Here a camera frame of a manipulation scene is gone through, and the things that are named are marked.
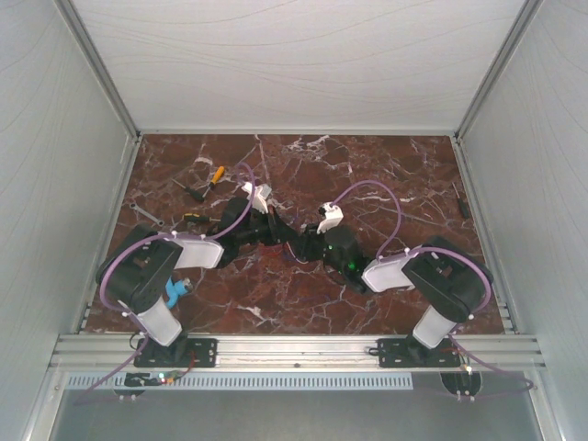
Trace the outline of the black screwdriver at right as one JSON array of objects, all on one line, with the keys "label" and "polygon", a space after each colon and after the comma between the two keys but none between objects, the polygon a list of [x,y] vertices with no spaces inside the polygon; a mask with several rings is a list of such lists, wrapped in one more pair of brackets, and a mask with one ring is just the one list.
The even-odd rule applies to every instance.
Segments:
[{"label": "black screwdriver at right", "polygon": [[470,213],[469,213],[469,207],[468,204],[466,203],[465,199],[461,196],[461,194],[458,191],[458,188],[456,186],[455,183],[452,184],[452,187],[454,189],[454,192],[456,194],[456,201],[458,203],[458,209],[460,214],[462,215],[462,217],[467,220],[470,218]]}]

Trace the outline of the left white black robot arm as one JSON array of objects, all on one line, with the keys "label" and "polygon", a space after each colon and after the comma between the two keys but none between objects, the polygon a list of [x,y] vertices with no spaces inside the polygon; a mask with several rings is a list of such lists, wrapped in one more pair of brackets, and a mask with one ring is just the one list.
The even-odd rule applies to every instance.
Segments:
[{"label": "left white black robot arm", "polygon": [[203,235],[158,232],[146,224],[134,227],[96,271],[101,300],[130,315],[156,345],[169,366],[187,359],[189,344],[164,296],[178,269],[220,269],[245,245],[276,246],[298,238],[274,207],[259,210],[246,198],[231,198],[220,219]]}]

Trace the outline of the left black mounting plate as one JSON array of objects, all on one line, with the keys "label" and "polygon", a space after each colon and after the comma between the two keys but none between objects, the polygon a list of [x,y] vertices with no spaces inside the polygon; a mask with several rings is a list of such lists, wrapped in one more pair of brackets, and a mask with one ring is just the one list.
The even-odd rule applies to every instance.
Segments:
[{"label": "left black mounting plate", "polygon": [[213,338],[178,337],[169,346],[150,341],[136,356],[136,368],[214,368],[218,340]]}]

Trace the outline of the blue plastic clamp tool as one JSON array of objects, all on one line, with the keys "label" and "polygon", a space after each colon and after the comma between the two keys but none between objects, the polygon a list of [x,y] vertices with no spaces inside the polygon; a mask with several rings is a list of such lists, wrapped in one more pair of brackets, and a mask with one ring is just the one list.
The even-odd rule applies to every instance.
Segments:
[{"label": "blue plastic clamp tool", "polygon": [[193,289],[192,282],[189,278],[183,278],[178,281],[174,281],[169,278],[165,285],[165,291],[167,295],[166,306],[168,309],[174,308],[178,300],[190,293]]}]

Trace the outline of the black mounting plate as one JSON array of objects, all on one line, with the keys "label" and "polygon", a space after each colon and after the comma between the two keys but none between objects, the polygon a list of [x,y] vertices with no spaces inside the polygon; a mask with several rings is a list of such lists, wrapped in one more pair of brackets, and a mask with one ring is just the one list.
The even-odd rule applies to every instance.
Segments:
[{"label": "black mounting plate", "polygon": [[459,368],[461,365],[459,352],[449,339],[430,349],[412,335],[382,338],[375,350],[381,368]]},{"label": "black mounting plate", "polygon": [[169,346],[150,341],[136,356],[136,368],[214,368],[218,340],[213,338],[178,337]]}]

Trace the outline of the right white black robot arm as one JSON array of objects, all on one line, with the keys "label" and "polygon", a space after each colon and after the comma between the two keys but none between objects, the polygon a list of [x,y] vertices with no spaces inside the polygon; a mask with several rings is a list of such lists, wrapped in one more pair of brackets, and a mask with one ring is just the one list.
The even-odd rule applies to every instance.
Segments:
[{"label": "right white black robot arm", "polygon": [[436,358],[449,333],[473,319],[492,295],[493,275],[488,267],[441,236],[400,254],[370,258],[350,228],[336,226],[319,232],[312,225],[288,248],[301,262],[320,261],[330,267],[336,282],[359,294],[418,290],[429,306],[405,338],[402,351],[420,366]]}]

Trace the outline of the black yellow phillips screwdriver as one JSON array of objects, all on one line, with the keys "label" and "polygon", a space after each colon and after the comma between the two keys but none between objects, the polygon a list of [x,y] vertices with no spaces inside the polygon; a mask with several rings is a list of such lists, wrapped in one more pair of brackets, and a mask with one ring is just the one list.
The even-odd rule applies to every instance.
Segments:
[{"label": "black yellow phillips screwdriver", "polygon": [[183,215],[183,221],[188,223],[213,223],[219,222],[220,219],[215,219],[210,216],[201,215],[197,213],[185,213]]}]

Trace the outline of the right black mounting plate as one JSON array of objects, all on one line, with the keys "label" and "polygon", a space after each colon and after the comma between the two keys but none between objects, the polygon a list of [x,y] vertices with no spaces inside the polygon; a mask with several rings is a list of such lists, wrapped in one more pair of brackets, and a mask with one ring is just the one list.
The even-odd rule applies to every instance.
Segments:
[{"label": "right black mounting plate", "polygon": [[449,339],[430,349],[412,335],[382,338],[375,350],[381,368],[459,368],[461,365],[459,352]]}]

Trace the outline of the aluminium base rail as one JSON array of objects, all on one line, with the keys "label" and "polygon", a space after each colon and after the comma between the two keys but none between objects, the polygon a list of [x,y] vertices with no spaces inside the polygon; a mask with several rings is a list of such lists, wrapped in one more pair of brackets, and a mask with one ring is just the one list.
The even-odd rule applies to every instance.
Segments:
[{"label": "aluminium base rail", "polygon": [[[216,369],[229,371],[375,372],[378,359],[368,353],[377,335],[225,334],[218,341]],[[49,367],[70,371],[110,371],[132,354],[128,334],[70,334],[58,338]],[[470,360],[503,370],[546,366],[532,335],[457,335]]]}]

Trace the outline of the silver ratchet wrench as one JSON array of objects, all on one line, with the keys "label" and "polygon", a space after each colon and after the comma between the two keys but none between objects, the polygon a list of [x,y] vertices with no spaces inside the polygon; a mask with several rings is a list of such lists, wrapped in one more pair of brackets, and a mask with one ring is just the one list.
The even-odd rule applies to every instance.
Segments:
[{"label": "silver ratchet wrench", "polygon": [[143,209],[142,207],[138,206],[136,203],[130,203],[130,208],[135,212],[141,214],[146,219],[154,222],[157,226],[164,226],[164,221],[157,218],[156,216],[152,215],[152,213],[148,212],[147,210]]}]

